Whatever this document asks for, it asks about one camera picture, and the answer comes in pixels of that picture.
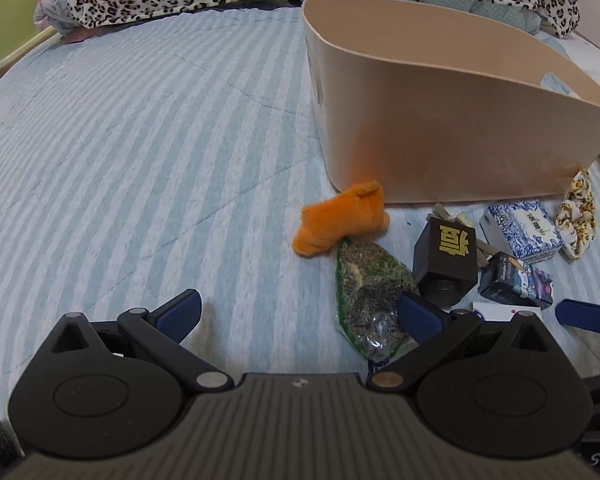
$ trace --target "orange plush toy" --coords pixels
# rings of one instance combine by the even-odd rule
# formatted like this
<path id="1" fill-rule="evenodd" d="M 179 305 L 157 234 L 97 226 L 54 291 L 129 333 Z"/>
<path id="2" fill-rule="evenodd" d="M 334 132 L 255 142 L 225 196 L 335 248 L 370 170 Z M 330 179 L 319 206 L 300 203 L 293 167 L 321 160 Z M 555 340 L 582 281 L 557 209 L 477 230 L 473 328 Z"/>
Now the orange plush toy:
<path id="1" fill-rule="evenodd" d="M 327 251 L 347 235 L 363 235 L 389 225 L 384 190 L 378 181 L 355 184 L 333 198 L 308 205 L 302 208 L 301 219 L 291 243 L 301 256 Z"/>

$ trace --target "bed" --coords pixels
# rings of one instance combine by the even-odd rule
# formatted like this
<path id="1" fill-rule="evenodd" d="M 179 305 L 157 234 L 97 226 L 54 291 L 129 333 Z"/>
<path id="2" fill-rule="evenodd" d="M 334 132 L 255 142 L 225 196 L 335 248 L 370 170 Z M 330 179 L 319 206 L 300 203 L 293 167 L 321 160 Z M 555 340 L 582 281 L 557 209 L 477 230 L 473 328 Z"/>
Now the bed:
<path id="1" fill-rule="evenodd" d="M 600 82 L 596 47 L 538 37 Z M 592 178 L 600 223 L 597 162 Z M 183 344 L 236 378 L 364 374 L 337 329 L 333 254 L 289 248 L 301 207 L 334 193 L 298 8 L 182 13 L 34 49 L 0 80 L 0 416 L 59 316 L 114 319 L 187 287 L 205 302 Z M 448 209 L 478 219 L 484 204 Z M 388 211 L 378 242 L 411 267 L 430 207 Z M 600 303 L 600 228 L 581 260 L 541 267 L 557 301 Z M 600 373 L 600 335 L 552 308 L 542 319 L 581 375 Z"/>

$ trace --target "blue and white tissue box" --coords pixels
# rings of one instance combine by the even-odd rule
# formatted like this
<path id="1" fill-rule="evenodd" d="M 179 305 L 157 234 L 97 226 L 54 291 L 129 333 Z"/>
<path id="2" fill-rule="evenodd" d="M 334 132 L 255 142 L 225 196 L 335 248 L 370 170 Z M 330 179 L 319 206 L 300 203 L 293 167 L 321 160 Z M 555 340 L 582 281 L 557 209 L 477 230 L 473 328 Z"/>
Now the blue and white tissue box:
<path id="1" fill-rule="evenodd" d="M 539 200 L 490 205 L 480 226 L 492 246 L 528 264 L 552 258 L 564 245 Z"/>

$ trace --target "yellow floral cloth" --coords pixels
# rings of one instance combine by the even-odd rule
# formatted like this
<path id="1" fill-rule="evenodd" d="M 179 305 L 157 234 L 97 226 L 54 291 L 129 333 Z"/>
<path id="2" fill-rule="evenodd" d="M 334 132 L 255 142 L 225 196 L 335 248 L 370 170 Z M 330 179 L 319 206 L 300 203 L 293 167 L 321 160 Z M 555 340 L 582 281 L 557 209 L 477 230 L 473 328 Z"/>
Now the yellow floral cloth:
<path id="1" fill-rule="evenodd" d="M 562 250 L 571 260 L 581 257 L 596 239 L 596 199 L 589 171 L 579 171 L 571 181 L 555 224 L 564 239 Z"/>

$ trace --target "metal rivet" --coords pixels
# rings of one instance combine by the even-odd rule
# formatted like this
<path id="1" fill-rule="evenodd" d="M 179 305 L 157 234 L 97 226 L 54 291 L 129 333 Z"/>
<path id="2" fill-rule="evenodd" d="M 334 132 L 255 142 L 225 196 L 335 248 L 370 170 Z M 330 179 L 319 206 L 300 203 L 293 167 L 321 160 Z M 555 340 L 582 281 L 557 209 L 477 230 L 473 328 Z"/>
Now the metal rivet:
<path id="1" fill-rule="evenodd" d="M 204 372 L 196 377 L 196 382 L 203 388 L 219 388 L 227 384 L 229 378 L 221 372 Z"/>
<path id="2" fill-rule="evenodd" d="M 371 377 L 371 382 L 380 388 L 397 388 L 404 379 L 395 372 L 378 372 Z"/>

